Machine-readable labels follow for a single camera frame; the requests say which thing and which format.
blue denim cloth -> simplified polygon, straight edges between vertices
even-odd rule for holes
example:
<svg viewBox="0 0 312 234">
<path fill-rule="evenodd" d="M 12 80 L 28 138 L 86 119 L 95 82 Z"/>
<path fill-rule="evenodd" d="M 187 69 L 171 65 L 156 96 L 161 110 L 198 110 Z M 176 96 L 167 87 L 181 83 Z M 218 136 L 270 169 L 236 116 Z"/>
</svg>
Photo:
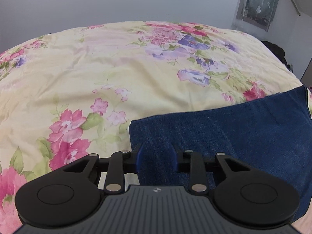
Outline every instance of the blue denim cloth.
<svg viewBox="0 0 312 234">
<path fill-rule="evenodd" d="M 171 113 L 134 120 L 132 149 L 140 153 L 141 185 L 187 185 L 176 173 L 172 144 L 203 156 L 217 152 L 240 159 L 293 185 L 300 194 L 294 221 L 303 216 L 312 196 L 312 121 L 305 86 L 229 107 Z M 209 187 L 215 187 L 211 173 Z"/>
</svg>

bed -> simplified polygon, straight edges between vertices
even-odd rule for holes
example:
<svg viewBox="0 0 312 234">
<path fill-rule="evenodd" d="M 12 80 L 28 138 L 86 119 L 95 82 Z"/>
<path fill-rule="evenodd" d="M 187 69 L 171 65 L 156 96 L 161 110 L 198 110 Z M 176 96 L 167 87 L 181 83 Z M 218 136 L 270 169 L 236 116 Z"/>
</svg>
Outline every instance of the bed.
<svg viewBox="0 0 312 234">
<path fill-rule="evenodd" d="M 89 26 L 11 48 L 0 54 L 0 233 L 21 225 L 14 195 L 23 184 L 89 153 L 130 149 L 132 120 L 301 85 L 256 38 L 196 23 Z M 305 233 L 310 211 L 294 223 Z"/>
</svg>

silver rivet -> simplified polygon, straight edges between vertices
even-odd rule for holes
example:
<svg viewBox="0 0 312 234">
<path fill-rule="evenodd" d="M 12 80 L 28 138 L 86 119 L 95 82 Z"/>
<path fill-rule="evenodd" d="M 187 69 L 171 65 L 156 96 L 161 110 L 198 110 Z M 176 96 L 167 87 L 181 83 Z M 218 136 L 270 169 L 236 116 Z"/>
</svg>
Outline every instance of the silver rivet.
<svg viewBox="0 0 312 234">
<path fill-rule="evenodd" d="M 192 190 L 195 192 L 205 192 L 207 190 L 207 187 L 203 184 L 195 184 L 192 185 Z"/>
<path fill-rule="evenodd" d="M 121 189 L 121 185 L 119 184 L 109 184 L 106 186 L 106 189 L 110 192 L 117 192 Z"/>
</svg>

ribbed gray surface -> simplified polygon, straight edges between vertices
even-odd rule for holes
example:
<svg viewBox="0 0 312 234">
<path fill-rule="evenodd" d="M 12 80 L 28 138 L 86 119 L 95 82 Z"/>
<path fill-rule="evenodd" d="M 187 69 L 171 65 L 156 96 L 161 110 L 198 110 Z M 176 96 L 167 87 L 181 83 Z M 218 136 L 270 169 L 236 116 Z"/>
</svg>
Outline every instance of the ribbed gray surface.
<svg viewBox="0 0 312 234">
<path fill-rule="evenodd" d="M 16 234 L 297 234 L 291 226 L 274 230 L 249 230 L 220 216 L 205 197 L 184 187 L 131 186 L 109 196 L 93 216 L 74 226 L 44 230 L 29 225 Z"/>
</svg>

curtain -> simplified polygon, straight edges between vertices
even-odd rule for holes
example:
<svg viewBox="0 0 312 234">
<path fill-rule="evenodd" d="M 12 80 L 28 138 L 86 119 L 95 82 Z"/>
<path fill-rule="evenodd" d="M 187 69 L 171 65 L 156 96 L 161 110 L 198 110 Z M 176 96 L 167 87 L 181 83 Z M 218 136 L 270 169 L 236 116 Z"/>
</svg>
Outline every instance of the curtain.
<svg viewBox="0 0 312 234">
<path fill-rule="evenodd" d="M 279 0 L 240 0 L 236 19 L 268 31 Z"/>
</svg>

